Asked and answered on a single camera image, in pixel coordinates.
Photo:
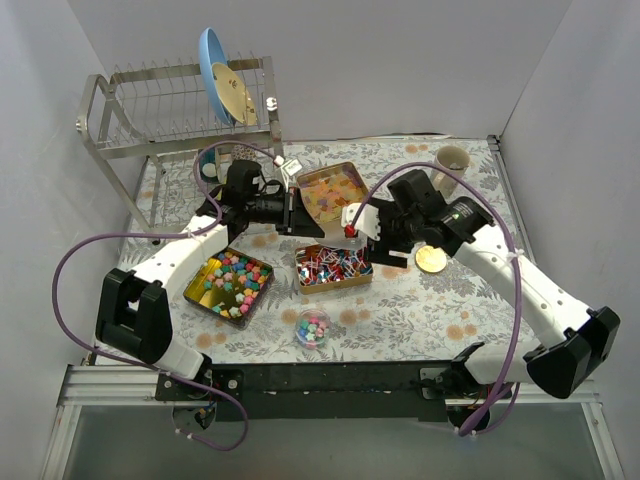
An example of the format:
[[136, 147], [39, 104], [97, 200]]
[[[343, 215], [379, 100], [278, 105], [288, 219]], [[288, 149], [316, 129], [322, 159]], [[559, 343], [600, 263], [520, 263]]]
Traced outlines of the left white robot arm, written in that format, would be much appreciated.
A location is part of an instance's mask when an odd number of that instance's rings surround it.
[[170, 302], [176, 292], [252, 223], [271, 224], [282, 234], [324, 234], [295, 186], [300, 162], [277, 157], [274, 164], [280, 177], [272, 184], [275, 192], [269, 193], [259, 184], [259, 163], [233, 162], [225, 183], [206, 192], [204, 204], [180, 233], [169, 235], [159, 251], [131, 270], [113, 269], [106, 275], [98, 341], [179, 376], [178, 387], [190, 399], [200, 400], [211, 392], [213, 377], [204, 369], [208, 358], [173, 333]]

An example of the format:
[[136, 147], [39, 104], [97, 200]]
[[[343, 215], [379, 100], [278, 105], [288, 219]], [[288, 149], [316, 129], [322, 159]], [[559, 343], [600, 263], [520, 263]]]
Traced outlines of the steel dish rack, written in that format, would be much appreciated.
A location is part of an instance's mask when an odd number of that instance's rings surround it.
[[[216, 142], [242, 141], [284, 153], [277, 112], [266, 101], [275, 97], [271, 57], [233, 59], [228, 63], [250, 90], [257, 107], [254, 126], [226, 126], [210, 105], [196, 63], [127, 67], [110, 77], [88, 77], [80, 100], [76, 130], [84, 147], [127, 207], [130, 219], [144, 233], [168, 232], [173, 223], [159, 217], [175, 188], [166, 175], [189, 174], [199, 150]], [[150, 205], [140, 208], [142, 195], [129, 192], [112, 168], [112, 161], [141, 159], [156, 171]]]

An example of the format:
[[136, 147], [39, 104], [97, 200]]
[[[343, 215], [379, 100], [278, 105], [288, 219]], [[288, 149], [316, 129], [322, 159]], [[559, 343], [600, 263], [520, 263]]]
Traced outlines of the clear round candy jar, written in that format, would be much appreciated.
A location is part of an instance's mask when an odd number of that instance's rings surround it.
[[329, 339], [331, 325], [330, 317], [324, 310], [305, 310], [300, 313], [296, 321], [295, 338], [304, 348], [322, 348]]

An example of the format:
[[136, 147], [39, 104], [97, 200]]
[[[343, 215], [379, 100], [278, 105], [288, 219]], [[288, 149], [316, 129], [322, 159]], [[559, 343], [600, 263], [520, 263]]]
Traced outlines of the blue white mug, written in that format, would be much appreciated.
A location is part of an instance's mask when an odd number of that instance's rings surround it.
[[205, 182], [213, 183], [218, 181], [218, 167], [214, 149], [200, 150], [198, 152], [198, 165], [200, 176]]

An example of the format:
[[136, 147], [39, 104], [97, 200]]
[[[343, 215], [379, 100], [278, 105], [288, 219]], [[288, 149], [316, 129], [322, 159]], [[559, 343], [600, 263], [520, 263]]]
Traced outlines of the gold tin of lollipops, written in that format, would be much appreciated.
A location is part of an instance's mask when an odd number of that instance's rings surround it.
[[371, 283], [374, 271], [365, 252], [319, 244], [297, 249], [294, 259], [299, 292], [316, 294]]

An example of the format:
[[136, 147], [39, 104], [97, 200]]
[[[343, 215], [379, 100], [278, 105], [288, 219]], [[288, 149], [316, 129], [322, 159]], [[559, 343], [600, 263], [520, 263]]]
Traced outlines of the patterned ceramic cup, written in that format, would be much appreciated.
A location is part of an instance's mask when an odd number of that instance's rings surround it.
[[257, 159], [256, 151], [250, 146], [235, 145], [231, 150], [231, 159], [235, 161], [255, 161]]

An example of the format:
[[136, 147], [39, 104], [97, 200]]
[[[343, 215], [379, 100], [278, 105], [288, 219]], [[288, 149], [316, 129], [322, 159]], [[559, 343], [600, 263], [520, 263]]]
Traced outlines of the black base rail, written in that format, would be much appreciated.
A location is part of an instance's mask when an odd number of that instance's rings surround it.
[[238, 400], [251, 420], [447, 420], [449, 399], [478, 407], [492, 391], [447, 361], [222, 364], [200, 380]]

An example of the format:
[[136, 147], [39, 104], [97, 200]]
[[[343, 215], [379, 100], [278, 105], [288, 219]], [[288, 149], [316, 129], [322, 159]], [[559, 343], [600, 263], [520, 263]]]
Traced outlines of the gold tin of gummy candies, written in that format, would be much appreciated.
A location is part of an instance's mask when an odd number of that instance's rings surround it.
[[305, 173], [297, 185], [303, 204], [325, 234], [325, 239], [344, 234], [342, 209], [360, 203], [368, 188], [352, 162], [343, 162]]

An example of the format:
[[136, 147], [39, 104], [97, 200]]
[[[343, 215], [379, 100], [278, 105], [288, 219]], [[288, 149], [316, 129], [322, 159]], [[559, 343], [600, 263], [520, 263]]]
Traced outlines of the aluminium frame rail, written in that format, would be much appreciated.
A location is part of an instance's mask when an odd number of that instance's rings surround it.
[[[63, 463], [68, 459], [71, 443], [84, 406], [154, 406], [195, 408], [202, 402], [190, 398], [164, 399], [164, 392], [175, 387], [172, 380], [138, 367], [68, 366], [59, 397], [58, 413], [53, 427], [42, 476], [57, 479], [63, 476]], [[617, 456], [603, 414], [602, 396], [594, 382], [588, 381], [566, 400], [546, 395], [533, 385], [520, 388], [519, 405], [569, 405], [581, 407], [597, 459], [606, 479], [622, 479], [624, 472]]]

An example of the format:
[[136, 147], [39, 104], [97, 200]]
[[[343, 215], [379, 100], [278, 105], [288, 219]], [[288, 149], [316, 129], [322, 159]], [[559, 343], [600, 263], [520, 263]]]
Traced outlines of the floral table mat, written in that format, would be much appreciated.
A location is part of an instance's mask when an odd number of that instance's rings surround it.
[[[411, 162], [432, 162], [436, 151], [456, 145], [470, 155], [464, 180], [478, 189], [508, 224], [522, 247], [511, 214], [503, 169], [496, 159], [497, 142], [488, 140], [374, 139], [359, 142], [311, 142], [285, 146], [285, 154], [311, 171], [353, 162], [367, 186], [385, 172]], [[138, 191], [140, 208], [150, 205], [156, 171], [147, 165]], [[166, 175], [175, 193], [157, 212], [181, 230], [204, 197], [193, 173]], [[456, 356], [475, 341], [507, 344], [514, 312], [489, 285], [459, 262], [448, 260], [437, 274], [423, 273], [412, 254], [406, 269], [374, 266], [370, 284], [323, 294], [301, 294], [296, 286], [294, 253], [316, 243], [278, 236], [269, 225], [252, 225], [232, 244], [274, 267], [275, 279], [249, 325], [239, 330], [214, 318], [183, 298], [181, 288], [171, 303], [174, 333], [216, 363], [292, 363], [331, 361], [442, 360]], [[304, 310], [320, 309], [332, 322], [326, 346], [302, 347], [294, 325]]]

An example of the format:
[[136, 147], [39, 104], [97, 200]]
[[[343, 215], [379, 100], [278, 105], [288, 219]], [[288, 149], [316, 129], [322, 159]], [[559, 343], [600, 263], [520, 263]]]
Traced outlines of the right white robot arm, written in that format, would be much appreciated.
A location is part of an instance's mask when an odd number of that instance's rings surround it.
[[426, 174], [429, 167], [417, 162], [386, 174], [379, 183], [391, 200], [367, 195], [343, 220], [344, 228], [363, 233], [369, 261], [381, 265], [405, 265], [394, 252], [409, 252], [420, 242], [442, 249], [513, 307], [514, 329], [527, 323], [536, 337], [521, 344], [514, 332], [505, 346], [477, 342], [430, 387], [471, 398], [489, 384], [530, 383], [568, 398], [609, 356], [619, 316], [576, 299], [517, 253], [504, 220], [475, 189], [445, 200]]

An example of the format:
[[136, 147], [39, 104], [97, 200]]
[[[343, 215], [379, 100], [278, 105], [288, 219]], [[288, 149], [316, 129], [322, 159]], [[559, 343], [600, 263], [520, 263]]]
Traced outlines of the gold tin of star candies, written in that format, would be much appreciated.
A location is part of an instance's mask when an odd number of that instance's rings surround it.
[[245, 329], [274, 279], [264, 261], [226, 247], [212, 255], [187, 284], [183, 297], [236, 329]]

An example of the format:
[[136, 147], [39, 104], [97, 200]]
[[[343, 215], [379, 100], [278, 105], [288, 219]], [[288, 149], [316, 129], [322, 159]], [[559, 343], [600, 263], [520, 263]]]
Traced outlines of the blue plate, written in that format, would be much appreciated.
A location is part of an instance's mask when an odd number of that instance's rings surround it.
[[233, 126], [234, 120], [221, 103], [213, 72], [213, 65], [215, 63], [227, 64], [226, 55], [216, 33], [210, 27], [206, 28], [200, 35], [198, 42], [198, 59], [200, 75], [210, 106], [222, 124]]

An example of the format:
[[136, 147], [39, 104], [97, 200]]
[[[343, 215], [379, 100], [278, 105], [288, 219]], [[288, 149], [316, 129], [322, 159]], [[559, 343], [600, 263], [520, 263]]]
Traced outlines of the cream floral plate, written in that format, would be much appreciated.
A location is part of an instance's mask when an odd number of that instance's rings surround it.
[[222, 63], [215, 63], [213, 72], [221, 103], [232, 119], [245, 126], [256, 125], [256, 107], [242, 79]]

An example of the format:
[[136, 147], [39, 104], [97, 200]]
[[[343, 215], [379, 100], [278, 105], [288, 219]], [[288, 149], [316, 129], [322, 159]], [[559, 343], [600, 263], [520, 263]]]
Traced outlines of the gold round jar lid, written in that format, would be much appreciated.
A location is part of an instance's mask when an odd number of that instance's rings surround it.
[[441, 248], [430, 245], [420, 247], [414, 256], [416, 266], [423, 272], [436, 274], [447, 266], [447, 255]]

